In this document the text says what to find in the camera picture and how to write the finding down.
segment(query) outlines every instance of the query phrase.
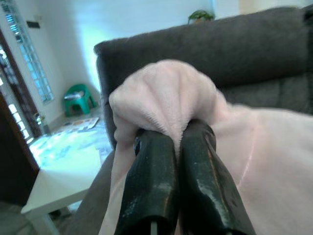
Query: potted plant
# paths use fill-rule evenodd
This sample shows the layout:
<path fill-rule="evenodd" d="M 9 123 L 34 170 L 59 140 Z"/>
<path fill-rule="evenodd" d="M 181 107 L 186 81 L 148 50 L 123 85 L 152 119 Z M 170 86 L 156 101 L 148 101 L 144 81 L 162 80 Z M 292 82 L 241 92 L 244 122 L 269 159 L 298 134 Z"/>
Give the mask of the potted plant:
<path fill-rule="evenodd" d="M 207 11 L 204 10 L 198 10 L 192 13 L 188 17 L 188 24 L 190 23 L 191 20 L 194 20 L 195 23 L 199 23 L 201 21 L 210 21 L 214 19 L 214 15 L 208 13 Z"/>

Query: glass block window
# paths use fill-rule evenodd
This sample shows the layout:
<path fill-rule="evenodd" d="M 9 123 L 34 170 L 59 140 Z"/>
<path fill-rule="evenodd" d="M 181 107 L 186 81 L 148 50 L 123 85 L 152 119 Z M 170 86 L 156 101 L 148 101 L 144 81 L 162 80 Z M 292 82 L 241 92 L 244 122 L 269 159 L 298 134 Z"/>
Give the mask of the glass block window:
<path fill-rule="evenodd" d="M 54 99 L 53 93 L 14 1 L 0 0 L 0 4 L 5 12 L 6 20 L 11 31 L 14 33 L 15 39 L 18 42 L 41 100 L 43 103 L 52 101 Z"/>

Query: gray sofa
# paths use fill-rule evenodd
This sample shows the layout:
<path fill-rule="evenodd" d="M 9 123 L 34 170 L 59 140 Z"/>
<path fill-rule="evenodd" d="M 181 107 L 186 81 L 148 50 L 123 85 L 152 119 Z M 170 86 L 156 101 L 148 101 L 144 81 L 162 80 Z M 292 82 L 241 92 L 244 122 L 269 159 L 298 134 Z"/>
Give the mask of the gray sofa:
<path fill-rule="evenodd" d="M 144 65 L 188 62 L 208 75 L 227 101 L 313 113 L 313 6 L 276 8 L 209 23 L 184 25 L 95 46 L 112 145 L 110 93 Z M 98 234 L 109 198 L 111 153 L 68 227 Z"/>

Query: table leg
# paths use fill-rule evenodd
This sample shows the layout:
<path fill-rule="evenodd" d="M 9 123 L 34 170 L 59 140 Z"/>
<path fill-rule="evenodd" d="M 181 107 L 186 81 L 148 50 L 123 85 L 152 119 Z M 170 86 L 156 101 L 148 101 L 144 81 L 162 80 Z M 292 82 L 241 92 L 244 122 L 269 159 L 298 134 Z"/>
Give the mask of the table leg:
<path fill-rule="evenodd" d="M 48 214 L 31 219 L 38 235 L 59 235 L 59 231 Z"/>

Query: green stool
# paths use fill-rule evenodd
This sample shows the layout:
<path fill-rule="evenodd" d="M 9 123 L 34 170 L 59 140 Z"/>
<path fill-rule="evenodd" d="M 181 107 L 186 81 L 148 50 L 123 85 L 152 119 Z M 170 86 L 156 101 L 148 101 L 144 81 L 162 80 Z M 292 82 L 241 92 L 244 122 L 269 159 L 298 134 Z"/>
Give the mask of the green stool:
<path fill-rule="evenodd" d="M 91 104 L 93 107 L 96 107 L 96 103 L 93 100 L 93 97 L 90 94 L 90 91 L 88 90 L 87 86 L 84 84 L 77 84 L 72 86 L 65 94 L 65 97 L 69 94 L 77 93 L 77 92 L 84 92 L 84 95 L 80 98 L 75 98 L 75 99 L 65 99 L 65 115 L 66 116 L 71 116 L 70 108 L 73 105 L 79 105 L 80 108 L 83 110 L 84 114 L 89 114 L 90 113 L 90 108 L 88 105 L 88 100 L 91 100 Z"/>

